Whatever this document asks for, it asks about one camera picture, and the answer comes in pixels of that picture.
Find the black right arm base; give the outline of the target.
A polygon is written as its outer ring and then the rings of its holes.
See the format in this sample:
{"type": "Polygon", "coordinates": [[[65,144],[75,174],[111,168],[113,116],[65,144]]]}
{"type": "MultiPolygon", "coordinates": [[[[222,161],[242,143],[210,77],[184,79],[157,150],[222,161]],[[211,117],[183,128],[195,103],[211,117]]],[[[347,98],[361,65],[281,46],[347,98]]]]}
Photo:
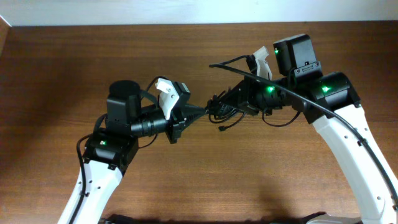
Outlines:
{"type": "Polygon", "coordinates": [[[300,224],[362,224],[359,217],[334,217],[326,212],[317,212],[299,220],[300,224]]]}

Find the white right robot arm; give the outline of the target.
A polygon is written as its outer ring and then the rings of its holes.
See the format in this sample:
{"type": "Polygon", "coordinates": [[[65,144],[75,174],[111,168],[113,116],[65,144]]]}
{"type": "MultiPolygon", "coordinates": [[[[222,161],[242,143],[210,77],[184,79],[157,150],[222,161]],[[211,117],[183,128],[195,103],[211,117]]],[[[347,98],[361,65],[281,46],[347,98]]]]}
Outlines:
{"type": "Polygon", "coordinates": [[[359,96],[341,72],[324,75],[312,41],[299,34],[274,42],[281,79],[273,80],[266,66],[267,50],[247,57],[250,71],[236,87],[214,97],[213,114],[232,111],[267,116],[291,106],[303,114],[334,154],[357,201],[358,218],[317,212],[301,223],[396,223],[397,178],[378,147],[359,96]]]}

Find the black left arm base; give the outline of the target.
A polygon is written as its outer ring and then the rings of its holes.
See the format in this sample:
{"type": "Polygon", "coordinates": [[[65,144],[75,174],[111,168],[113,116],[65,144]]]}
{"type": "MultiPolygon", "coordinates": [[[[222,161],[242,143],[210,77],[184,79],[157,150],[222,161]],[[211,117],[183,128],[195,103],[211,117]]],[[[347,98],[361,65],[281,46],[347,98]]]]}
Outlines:
{"type": "Polygon", "coordinates": [[[140,224],[140,221],[124,215],[113,214],[108,218],[100,218],[98,224],[140,224]]]}

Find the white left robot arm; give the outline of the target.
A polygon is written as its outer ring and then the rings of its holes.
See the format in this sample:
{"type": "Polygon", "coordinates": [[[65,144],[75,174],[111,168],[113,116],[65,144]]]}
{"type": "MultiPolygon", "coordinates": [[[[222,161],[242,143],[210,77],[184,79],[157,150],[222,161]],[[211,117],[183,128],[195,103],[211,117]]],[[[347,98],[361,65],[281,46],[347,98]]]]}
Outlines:
{"type": "Polygon", "coordinates": [[[206,109],[187,103],[190,91],[184,83],[159,77],[155,85],[159,96],[131,80],[110,85],[106,114],[77,142],[80,173],[59,223],[98,223],[141,149],[139,138],[164,133],[175,144],[182,131],[206,114],[206,109]]]}

